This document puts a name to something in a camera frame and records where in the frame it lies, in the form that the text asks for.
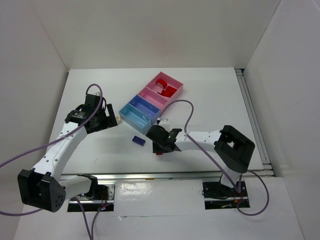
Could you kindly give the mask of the red round flower lego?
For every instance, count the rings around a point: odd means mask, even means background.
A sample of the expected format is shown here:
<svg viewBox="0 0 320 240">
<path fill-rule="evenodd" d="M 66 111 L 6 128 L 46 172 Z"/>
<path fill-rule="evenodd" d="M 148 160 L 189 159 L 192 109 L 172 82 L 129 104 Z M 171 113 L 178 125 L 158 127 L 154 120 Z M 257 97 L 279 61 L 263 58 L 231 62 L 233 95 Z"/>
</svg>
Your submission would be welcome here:
<svg viewBox="0 0 320 240">
<path fill-rule="evenodd" d="M 167 86 L 168 86 L 167 82 L 166 82 L 165 80 L 163 80 L 162 78 L 160 78 L 160 79 L 158 79 L 158 80 L 156 81 L 156 85 L 157 85 L 158 87 L 162 88 L 162 89 L 166 89 Z"/>
</svg>

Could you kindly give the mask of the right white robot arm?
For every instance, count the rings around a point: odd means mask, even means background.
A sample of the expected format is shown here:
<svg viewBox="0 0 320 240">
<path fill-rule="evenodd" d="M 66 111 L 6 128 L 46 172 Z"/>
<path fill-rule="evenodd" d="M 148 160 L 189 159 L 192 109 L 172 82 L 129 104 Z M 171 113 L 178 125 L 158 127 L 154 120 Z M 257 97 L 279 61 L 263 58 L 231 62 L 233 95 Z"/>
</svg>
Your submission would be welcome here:
<svg viewBox="0 0 320 240">
<path fill-rule="evenodd" d="M 236 186 L 248 171 L 255 144 L 236 128 L 225 125 L 222 130 L 183 132 L 180 128 L 167 131 L 153 125 L 146 137 L 153 142 L 154 153 L 201 150 L 222 171 L 220 184 L 239 190 Z"/>
</svg>

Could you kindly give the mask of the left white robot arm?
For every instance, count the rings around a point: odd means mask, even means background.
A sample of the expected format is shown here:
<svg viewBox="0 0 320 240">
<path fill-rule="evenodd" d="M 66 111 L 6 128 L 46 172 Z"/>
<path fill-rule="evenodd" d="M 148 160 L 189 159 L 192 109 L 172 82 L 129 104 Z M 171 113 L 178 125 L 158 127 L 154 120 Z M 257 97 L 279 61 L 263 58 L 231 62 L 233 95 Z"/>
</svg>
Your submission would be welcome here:
<svg viewBox="0 0 320 240">
<path fill-rule="evenodd" d="M 113 106 L 104 97 L 86 94 L 85 102 L 72 110 L 57 142 L 30 170 L 23 169 L 17 176 L 21 201 L 42 210 L 57 212 L 64 201 L 83 195 L 93 199 L 98 179 L 90 174 L 61 180 L 70 157 L 87 135 L 117 126 Z"/>
</svg>

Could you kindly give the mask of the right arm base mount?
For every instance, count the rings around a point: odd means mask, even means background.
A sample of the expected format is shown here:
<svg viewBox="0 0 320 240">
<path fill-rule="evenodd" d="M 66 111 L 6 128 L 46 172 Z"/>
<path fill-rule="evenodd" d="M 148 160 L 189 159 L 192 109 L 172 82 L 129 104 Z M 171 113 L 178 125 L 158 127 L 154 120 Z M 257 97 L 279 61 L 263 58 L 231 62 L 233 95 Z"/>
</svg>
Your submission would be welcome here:
<svg viewBox="0 0 320 240">
<path fill-rule="evenodd" d="M 202 196 L 204 197 L 204 208 L 206 210 L 249 208 L 250 202 L 246 183 L 241 181 L 241 192 L 229 188 L 218 181 L 203 182 Z"/>
</svg>

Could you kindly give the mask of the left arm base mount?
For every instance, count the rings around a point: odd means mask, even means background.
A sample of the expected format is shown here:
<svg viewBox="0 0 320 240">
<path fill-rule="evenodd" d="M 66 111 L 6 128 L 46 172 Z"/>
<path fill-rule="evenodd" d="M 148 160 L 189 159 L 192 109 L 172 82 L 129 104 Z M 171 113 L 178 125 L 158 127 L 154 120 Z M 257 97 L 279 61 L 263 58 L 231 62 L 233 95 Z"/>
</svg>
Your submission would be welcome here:
<svg viewBox="0 0 320 240">
<path fill-rule="evenodd" d="M 94 196 L 87 197 L 81 194 L 76 198 L 82 204 L 85 212 L 113 212 L 115 190 L 114 183 L 98 184 L 94 190 Z"/>
</svg>

